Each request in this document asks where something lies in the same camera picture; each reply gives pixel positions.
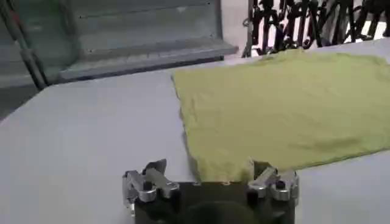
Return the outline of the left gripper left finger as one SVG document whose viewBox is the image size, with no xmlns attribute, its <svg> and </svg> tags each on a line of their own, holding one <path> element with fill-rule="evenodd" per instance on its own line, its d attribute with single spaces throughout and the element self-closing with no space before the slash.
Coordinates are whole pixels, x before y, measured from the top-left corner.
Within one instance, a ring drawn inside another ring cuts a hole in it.
<svg viewBox="0 0 390 224">
<path fill-rule="evenodd" d="M 127 170 L 122 175 L 122 200 L 124 206 L 135 213 L 137 203 L 153 203 L 159 198 L 173 201 L 180 195 L 180 184 L 166 178 L 166 159 L 147 163 L 139 172 Z"/>
</svg>

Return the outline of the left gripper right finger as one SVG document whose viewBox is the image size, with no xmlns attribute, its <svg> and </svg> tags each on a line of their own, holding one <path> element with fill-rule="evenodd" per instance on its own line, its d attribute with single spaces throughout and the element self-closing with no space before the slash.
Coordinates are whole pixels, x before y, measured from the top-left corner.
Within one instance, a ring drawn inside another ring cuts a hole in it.
<svg viewBox="0 0 390 224">
<path fill-rule="evenodd" d="M 299 202 L 299 176 L 295 170 L 279 172 L 268 162 L 252 161 L 254 178 L 247 183 L 250 191 L 258 198 L 267 194 L 276 201 Z"/>
</svg>

